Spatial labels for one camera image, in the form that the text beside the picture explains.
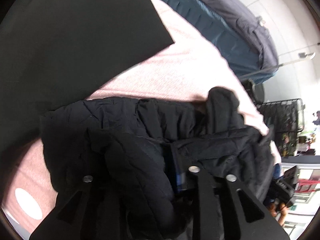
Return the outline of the right hand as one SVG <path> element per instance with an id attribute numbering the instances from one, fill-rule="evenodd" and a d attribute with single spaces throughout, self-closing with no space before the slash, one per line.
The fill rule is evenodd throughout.
<path id="1" fill-rule="evenodd" d="M 276 205 L 275 202 L 270 202 L 267 206 L 267 209 L 274 218 L 276 218 L 277 215 L 280 215 L 277 220 L 280 226 L 283 226 L 285 224 L 285 219 L 289 212 L 289 208 L 284 203 Z"/>

